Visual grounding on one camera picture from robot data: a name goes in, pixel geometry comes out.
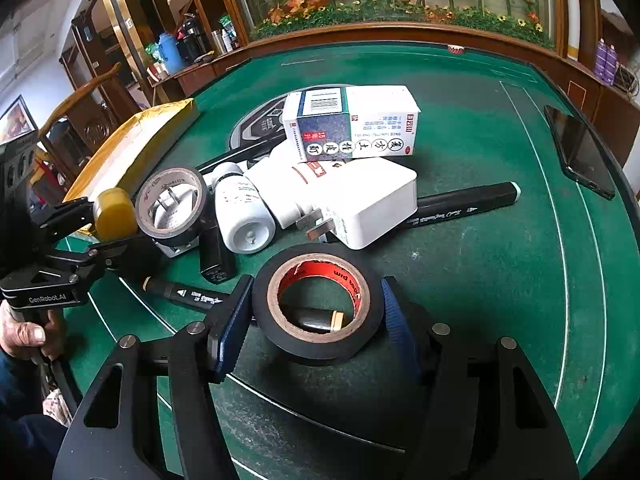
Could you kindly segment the left hand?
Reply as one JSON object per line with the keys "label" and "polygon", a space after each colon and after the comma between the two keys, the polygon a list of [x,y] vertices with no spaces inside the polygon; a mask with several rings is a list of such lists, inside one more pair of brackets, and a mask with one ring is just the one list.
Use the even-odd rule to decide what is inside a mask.
{"label": "left hand", "polygon": [[40,352],[55,360],[64,352],[66,321],[61,310],[49,310],[47,322],[17,321],[6,300],[1,304],[1,349],[15,359],[29,360]]}

